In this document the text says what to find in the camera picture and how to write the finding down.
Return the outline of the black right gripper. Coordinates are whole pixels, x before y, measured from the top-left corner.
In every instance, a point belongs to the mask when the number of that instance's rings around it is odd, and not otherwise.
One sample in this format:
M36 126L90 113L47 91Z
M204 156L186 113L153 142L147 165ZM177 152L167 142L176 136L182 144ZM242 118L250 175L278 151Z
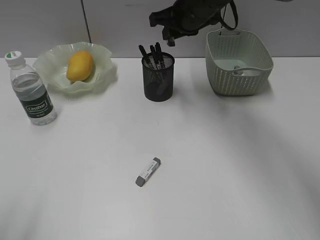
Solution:
M177 0L164 10L149 15L150 27L163 26L162 38L169 47L175 40L195 36L199 30L221 23L230 29L221 16L222 8L230 4L229 0Z

